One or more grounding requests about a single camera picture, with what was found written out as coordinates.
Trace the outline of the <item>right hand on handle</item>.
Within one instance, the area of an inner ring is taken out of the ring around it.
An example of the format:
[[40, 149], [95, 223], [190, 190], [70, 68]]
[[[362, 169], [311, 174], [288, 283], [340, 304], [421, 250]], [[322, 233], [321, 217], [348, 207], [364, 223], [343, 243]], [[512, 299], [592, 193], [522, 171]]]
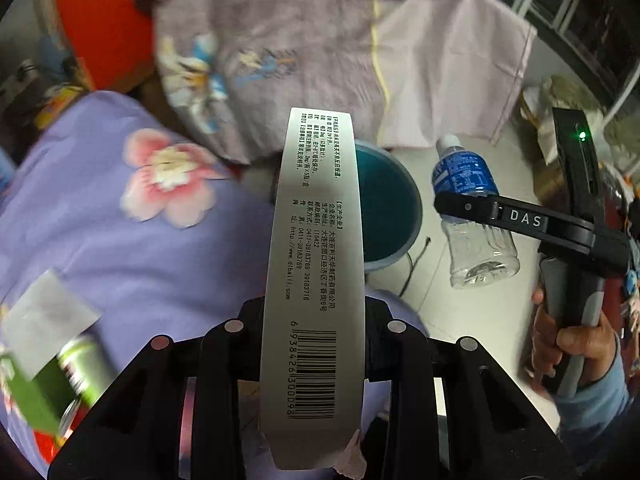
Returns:
[[603, 313], [596, 327], [559, 328], [547, 312], [541, 286], [534, 290], [532, 300], [537, 307], [532, 340], [533, 377], [530, 380], [535, 391], [547, 393], [542, 378], [555, 375], [555, 367], [563, 356], [585, 358], [579, 383], [581, 386], [594, 384], [608, 374], [617, 356], [618, 343], [616, 333]]

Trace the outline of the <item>blue sleeve forearm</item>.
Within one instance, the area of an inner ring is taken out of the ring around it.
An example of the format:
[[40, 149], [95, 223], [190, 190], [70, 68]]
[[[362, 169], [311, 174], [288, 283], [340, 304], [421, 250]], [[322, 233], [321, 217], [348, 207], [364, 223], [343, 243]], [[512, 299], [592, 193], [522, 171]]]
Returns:
[[630, 421], [632, 405], [618, 339], [614, 360], [602, 378], [580, 387], [571, 398], [556, 394], [552, 400], [560, 416], [560, 441], [577, 468], [588, 469], [603, 460], [623, 422]]

